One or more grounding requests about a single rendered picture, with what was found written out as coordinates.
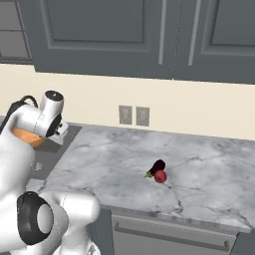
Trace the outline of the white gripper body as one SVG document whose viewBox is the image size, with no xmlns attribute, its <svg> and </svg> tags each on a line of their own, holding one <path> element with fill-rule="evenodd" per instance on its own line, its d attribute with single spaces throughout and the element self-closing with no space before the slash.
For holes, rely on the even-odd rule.
<svg viewBox="0 0 255 255">
<path fill-rule="evenodd" d="M 62 145 L 64 143 L 65 137 L 68 133 L 69 125 L 65 122 L 61 122 L 54 134 L 49 137 L 49 140 L 53 141 L 56 144 Z"/>
</svg>

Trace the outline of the orange bowl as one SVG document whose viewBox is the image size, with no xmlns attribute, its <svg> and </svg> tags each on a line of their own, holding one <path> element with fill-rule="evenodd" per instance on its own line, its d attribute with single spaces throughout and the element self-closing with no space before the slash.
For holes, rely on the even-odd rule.
<svg viewBox="0 0 255 255">
<path fill-rule="evenodd" d="M 44 137 L 16 127 L 13 128 L 13 134 L 34 148 L 39 147 L 46 140 Z"/>
</svg>

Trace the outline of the dark purple eggplant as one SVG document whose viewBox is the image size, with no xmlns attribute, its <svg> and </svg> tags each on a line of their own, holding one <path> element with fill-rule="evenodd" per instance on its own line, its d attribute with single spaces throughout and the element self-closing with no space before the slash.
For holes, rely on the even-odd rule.
<svg viewBox="0 0 255 255">
<path fill-rule="evenodd" d="M 146 173 L 145 177 L 153 177 L 159 170 L 165 169 L 165 162 L 162 159 L 157 160 L 152 168 Z"/>
</svg>

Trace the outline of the red apple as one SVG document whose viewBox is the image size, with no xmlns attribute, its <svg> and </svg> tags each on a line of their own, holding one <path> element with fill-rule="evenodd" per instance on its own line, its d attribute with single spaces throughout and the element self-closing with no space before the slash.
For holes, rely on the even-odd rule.
<svg viewBox="0 0 255 255">
<path fill-rule="evenodd" d="M 154 180 L 157 183 L 164 183 L 167 179 L 167 175 L 163 170 L 158 170 L 155 174 L 154 174 Z"/>
</svg>

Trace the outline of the grey wide cupboard door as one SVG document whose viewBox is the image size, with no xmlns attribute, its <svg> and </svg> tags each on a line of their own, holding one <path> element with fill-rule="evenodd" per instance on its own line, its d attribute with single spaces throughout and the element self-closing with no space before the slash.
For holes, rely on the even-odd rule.
<svg viewBox="0 0 255 255">
<path fill-rule="evenodd" d="M 172 79 L 180 0 L 19 0 L 35 70 Z"/>
</svg>

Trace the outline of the dark grey base cabinet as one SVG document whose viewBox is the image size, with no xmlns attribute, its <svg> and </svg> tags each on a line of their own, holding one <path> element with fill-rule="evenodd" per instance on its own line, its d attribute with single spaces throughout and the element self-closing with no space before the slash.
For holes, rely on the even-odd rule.
<svg viewBox="0 0 255 255">
<path fill-rule="evenodd" d="M 115 255 L 112 213 L 108 209 L 101 209 L 98 219 L 88 226 L 88 233 L 101 255 Z"/>
</svg>

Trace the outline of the grey framed window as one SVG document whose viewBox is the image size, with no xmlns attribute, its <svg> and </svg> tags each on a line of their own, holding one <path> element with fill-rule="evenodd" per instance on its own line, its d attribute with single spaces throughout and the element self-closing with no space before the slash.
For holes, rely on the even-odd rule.
<svg viewBox="0 0 255 255">
<path fill-rule="evenodd" d="M 0 0 L 0 63 L 33 63 L 18 0 Z"/>
</svg>

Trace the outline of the grey dishwasher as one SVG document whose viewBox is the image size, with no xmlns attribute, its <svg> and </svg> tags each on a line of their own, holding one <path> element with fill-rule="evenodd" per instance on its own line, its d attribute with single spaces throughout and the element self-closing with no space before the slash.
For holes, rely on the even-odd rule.
<svg viewBox="0 0 255 255">
<path fill-rule="evenodd" d="M 160 224 L 178 228 L 185 228 L 195 231 L 204 231 L 210 234 L 225 236 L 230 242 L 230 252 L 213 251 L 206 248 L 193 247 L 190 245 L 174 244 L 168 241 L 160 241 L 153 238 L 139 237 L 131 234 L 115 232 L 114 226 L 117 220 L 133 220 L 138 222 L 146 222 L 152 224 Z M 236 240 L 236 233 L 222 233 L 190 227 L 185 225 L 167 223 L 163 221 L 150 220 L 145 218 L 137 218 L 131 216 L 116 215 L 112 216 L 113 238 L 115 255 L 230 255 L 231 249 Z"/>
</svg>

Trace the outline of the grey narrow cupboard door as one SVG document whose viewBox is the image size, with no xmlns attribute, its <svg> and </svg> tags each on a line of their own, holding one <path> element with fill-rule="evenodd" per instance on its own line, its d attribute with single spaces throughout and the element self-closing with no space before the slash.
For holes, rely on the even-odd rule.
<svg viewBox="0 0 255 255">
<path fill-rule="evenodd" d="M 202 0 L 193 65 L 188 67 L 195 1 L 181 1 L 174 77 L 255 85 L 255 0 Z"/>
</svg>

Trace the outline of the grey wall outlet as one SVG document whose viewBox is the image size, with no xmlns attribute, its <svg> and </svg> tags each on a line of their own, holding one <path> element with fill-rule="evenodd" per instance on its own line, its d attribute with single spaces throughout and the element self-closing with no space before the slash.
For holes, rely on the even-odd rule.
<svg viewBox="0 0 255 255">
<path fill-rule="evenodd" d="M 132 124 L 132 107 L 131 106 L 119 106 L 120 123 L 122 125 Z"/>
<path fill-rule="evenodd" d="M 138 126 L 149 126 L 149 108 L 136 108 L 136 124 Z"/>
</svg>

